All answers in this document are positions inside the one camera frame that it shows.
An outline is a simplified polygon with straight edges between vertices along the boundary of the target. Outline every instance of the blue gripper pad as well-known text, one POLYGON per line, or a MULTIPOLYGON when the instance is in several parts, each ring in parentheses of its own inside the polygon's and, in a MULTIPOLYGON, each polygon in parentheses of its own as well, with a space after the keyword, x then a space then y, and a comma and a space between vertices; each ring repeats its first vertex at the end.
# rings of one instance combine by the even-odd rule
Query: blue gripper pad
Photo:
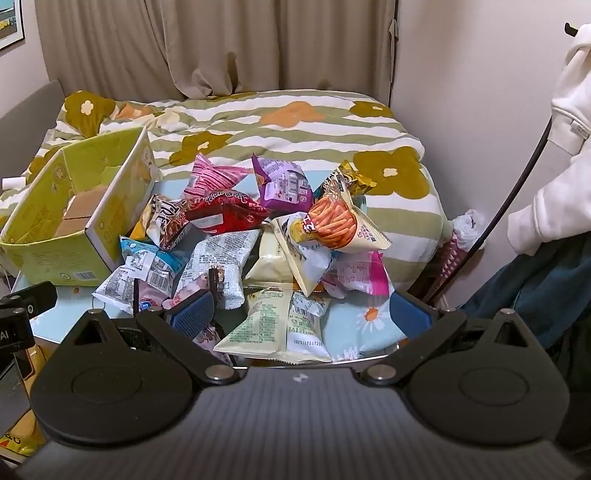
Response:
POLYGON ((209 290, 199 290, 166 312, 165 320, 193 340, 213 320, 215 302, 209 290))

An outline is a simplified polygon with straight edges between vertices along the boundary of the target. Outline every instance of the daisy print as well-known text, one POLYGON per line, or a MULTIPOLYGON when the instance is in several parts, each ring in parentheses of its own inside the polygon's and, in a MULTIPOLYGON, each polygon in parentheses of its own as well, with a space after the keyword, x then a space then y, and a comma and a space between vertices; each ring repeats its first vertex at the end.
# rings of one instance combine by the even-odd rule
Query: daisy print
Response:
POLYGON ((383 330, 385 327, 384 320, 390 318, 390 308, 387 301, 383 301, 382 296, 371 297, 369 305, 357 316, 357 330, 365 332, 369 329, 372 333, 375 330, 383 330))

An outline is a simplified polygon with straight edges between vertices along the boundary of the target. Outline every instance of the red snack bag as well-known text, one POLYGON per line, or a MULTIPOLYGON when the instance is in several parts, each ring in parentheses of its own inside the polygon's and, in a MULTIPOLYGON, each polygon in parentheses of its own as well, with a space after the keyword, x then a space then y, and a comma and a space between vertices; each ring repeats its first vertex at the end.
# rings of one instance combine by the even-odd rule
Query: red snack bag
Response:
POLYGON ((249 173, 248 168, 216 166, 205 155, 198 153, 193 163, 189 184, 183 191, 183 198, 203 197, 217 190, 232 189, 249 173))
POLYGON ((269 210, 236 190, 218 190, 187 200, 187 220, 212 235, 251 230, 269 216, 269 210))

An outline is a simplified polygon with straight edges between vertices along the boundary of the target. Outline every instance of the purple snack bag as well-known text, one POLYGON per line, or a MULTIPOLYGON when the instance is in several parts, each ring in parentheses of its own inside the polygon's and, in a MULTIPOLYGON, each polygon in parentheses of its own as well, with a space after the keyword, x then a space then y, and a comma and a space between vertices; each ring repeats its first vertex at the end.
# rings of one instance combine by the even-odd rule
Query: purple snack bag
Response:
POLYGON ((312 189, 303 170, 293 162, 252 155, 261 206, 285 213, 308 212, 312 189))

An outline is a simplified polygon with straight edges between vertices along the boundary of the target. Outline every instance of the picture frame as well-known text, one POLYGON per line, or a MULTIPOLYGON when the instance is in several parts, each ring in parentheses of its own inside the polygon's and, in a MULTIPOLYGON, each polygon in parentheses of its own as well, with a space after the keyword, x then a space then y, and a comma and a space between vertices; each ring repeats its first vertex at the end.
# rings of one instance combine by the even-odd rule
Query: picture frame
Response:
POLYGON ((24 38, 21 0, 0 0, 0 51, 24 38))

